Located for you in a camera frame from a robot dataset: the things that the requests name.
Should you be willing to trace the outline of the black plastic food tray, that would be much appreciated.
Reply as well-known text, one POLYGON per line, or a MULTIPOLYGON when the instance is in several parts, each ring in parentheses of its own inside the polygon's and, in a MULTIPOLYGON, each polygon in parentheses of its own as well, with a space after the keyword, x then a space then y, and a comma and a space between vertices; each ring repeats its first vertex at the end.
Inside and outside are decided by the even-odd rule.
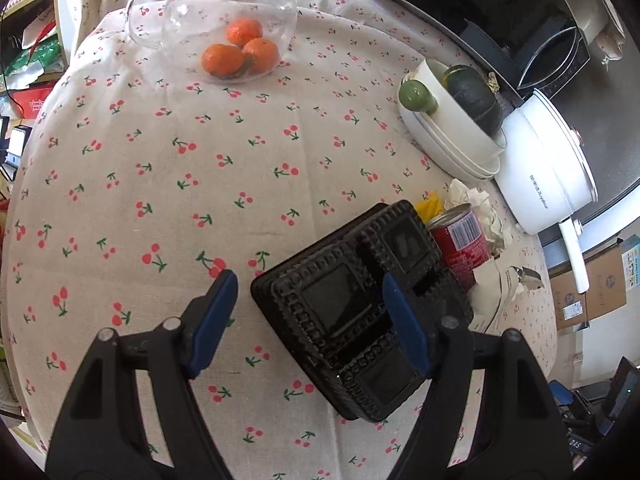
POLYGON ((421 322, 473 310, 416 208, 378 203, 255 278, 250 294, 286 350, 344 419, 380 422, 424 382, 383 300, 395 274, 419 298, 421 322))

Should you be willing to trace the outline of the white wrapper bag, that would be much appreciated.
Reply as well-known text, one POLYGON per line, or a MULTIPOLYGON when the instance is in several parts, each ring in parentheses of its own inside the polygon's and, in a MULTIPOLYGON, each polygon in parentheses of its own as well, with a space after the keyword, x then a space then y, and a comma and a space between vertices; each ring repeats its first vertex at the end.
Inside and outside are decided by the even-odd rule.
POLYGON ((473 310, 472 332, 486 334, 515 299, 544 287, 542 276, 527 266, 491 258, 473 270, 475 284, 468 291, 473 310))

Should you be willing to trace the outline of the red drink can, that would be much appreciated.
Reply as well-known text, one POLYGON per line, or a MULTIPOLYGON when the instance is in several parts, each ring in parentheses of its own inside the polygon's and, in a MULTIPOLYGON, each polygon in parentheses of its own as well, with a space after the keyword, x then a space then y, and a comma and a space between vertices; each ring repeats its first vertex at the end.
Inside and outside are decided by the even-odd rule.
POLYGON ((475 284, 474 270, 487 262, 490 252, 480 222, 470 204, 444 211, 427 223, 442 258, 440 264, 449 269, 464 290, 475 284))

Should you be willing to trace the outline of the yellow snack wrapper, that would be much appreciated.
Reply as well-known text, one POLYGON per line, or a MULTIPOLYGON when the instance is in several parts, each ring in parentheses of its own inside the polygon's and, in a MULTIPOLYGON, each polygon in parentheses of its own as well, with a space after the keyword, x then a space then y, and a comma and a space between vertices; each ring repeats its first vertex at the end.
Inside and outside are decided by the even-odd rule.
POLYGON ((414 209, 425 224, 429 224, 445 211, 444 203, 436 191, 425 193, 422 200, 414 205, 414 209))

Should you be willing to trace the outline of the white paper tissue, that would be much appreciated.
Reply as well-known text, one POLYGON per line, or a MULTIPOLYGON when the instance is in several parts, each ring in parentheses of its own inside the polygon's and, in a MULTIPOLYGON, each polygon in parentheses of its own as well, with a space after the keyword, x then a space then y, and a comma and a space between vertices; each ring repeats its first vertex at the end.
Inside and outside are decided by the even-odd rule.
POLYGON ((493 257, 499 257, 513 242, 510 226, 491 200, 489 193, 478 188, 468 188, 458 179, 452 179, 447 186, 445 209, 467 204, 480 222, 488 250, 493 257))

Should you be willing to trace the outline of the white stacked bowls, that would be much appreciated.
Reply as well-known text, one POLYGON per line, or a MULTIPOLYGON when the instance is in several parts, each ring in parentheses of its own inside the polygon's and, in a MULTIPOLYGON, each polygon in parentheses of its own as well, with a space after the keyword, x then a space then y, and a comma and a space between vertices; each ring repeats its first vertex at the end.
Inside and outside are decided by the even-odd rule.
POLYGON ((501 122, 492 133, 477 125, 440 83, 446 70, 447 65, 424 58, 402 78, 397 92, 400 117, 416 146, 451 177, 464 182, 491 180, 500 171, 500 155, 506 150, 501 122), (401 89, 412 80, 423 84, 435 101, 432 114, 409 110, 401 101, 401 89))

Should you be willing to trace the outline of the cherry print tablecloth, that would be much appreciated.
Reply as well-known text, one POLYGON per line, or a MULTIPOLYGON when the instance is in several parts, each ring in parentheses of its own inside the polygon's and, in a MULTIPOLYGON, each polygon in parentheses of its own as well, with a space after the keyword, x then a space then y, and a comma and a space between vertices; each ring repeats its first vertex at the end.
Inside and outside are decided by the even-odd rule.
POLYGON ((75 54, 44 101, 13 185, 2 333, 36 448, 103 327, 152 330, 218 273, 240 296, 193 384, 238 479, 383 479, 419 415, 414 394, 370 424, 337 415, 262 316, 250 282, 379 202, 446 193, 396 102, 422 58, 465 55, 386 0, 297 0, 279 66, 229 87, 175 74, 128 25, 165 0, 70 0, 75 54))

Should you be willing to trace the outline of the lower cardboard box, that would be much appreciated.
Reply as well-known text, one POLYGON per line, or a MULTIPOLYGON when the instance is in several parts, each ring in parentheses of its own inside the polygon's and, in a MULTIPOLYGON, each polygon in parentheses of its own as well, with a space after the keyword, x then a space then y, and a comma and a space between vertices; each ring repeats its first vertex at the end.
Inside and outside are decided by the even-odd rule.
POLYGON ((627 302, 620 246, 613 245, 588 259, 586 270, 590 286, 582 294, 577 291, 572 270, 551 279, 558 330, 589 323, 627 302))

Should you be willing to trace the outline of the green avocado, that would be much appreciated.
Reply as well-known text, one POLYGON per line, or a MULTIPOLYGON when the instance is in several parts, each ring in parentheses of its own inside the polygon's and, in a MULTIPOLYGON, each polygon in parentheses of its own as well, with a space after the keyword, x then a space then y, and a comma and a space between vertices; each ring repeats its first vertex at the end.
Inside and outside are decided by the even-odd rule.
POLYGON ((400 104, 413 113, 433 115, 438 109, 432 92, 420 80, 404 80, 399 87, 398 96, 400 104))

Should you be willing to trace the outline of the dark green pumpkin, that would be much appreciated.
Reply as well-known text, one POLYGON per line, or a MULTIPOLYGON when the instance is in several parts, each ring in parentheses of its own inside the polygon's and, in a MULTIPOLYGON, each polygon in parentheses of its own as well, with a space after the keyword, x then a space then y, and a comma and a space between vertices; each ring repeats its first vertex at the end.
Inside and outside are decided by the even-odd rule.
POLYGON ((502 108, 483 76, 474 68, 454 65, 440 77, 442 86, 488 136, 502 124, 502 108))

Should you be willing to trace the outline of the orange tangerine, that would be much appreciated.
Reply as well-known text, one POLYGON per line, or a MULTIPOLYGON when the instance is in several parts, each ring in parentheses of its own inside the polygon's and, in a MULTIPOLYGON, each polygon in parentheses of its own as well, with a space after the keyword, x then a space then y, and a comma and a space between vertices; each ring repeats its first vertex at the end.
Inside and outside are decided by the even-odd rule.
POLYGON ((254 18, 238 18, 227 25, 226 38, 230 44, 242 48, 248 42, 262 38, 262 23, 254 18))
POLYGON ((268 73, 280 61, 278 46, 267 38, 250 40, 242 51, 251 74, 268 73))
POLYGON ((212 44, 201 55, 201 68, 218 78, 234 77, 242 70, 244 63, 241 49, 230 44, 212 44))

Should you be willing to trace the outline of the orange tangerine right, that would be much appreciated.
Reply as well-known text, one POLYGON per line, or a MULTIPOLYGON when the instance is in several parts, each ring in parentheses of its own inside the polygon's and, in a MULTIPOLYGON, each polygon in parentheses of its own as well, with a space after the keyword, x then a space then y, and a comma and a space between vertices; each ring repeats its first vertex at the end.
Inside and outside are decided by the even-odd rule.
POLYGON ((267 38, 250 40, 242 51, 251 74, 268 73, 280 61, 278 46, 267 38))

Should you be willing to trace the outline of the glass teapot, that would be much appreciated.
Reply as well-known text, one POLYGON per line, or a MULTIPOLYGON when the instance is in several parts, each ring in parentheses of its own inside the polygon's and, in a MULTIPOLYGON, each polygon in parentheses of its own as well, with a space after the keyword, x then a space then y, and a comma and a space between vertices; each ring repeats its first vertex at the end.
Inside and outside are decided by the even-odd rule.
POLYGON ((204 72, 202 53, 212 44, 230 44, 226 38, 230 22, 238 18, 260 21, 262 38, 278 46, 280 61, 297 25, 296 0, 164 0, 160 5, 160 18, 154 25, 145 25, 142 20, 151 15, 149 3, 128 1, 125 13, 129 37, 141 47, 160 52, 174 70, 215 84, 251 81, 271 72, 251 74, 246 61, 234 77, 218 78, 204 72))

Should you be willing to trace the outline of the grey refrigerator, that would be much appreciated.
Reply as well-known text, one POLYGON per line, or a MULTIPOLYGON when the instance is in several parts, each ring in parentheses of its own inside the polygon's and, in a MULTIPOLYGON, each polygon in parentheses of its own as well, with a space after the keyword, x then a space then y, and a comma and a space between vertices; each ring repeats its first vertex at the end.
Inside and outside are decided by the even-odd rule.
POLYGON ((634 222, 608 214, 639 186, 639 0, 566 0, 585 33, 590 60, 552 98, 582 136, 599 199, 576 214, 584 232, 615 233, 634 222))

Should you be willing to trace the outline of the black microwave oven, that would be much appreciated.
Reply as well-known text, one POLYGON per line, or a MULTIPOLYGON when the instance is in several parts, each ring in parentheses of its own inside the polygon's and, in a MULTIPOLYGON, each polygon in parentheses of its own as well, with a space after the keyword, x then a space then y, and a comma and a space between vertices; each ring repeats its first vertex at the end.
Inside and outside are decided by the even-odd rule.
POLYGON ((560 92, 589 62, 587 39, 565 0, 395 0, 488 72, 512 98, 560 92))

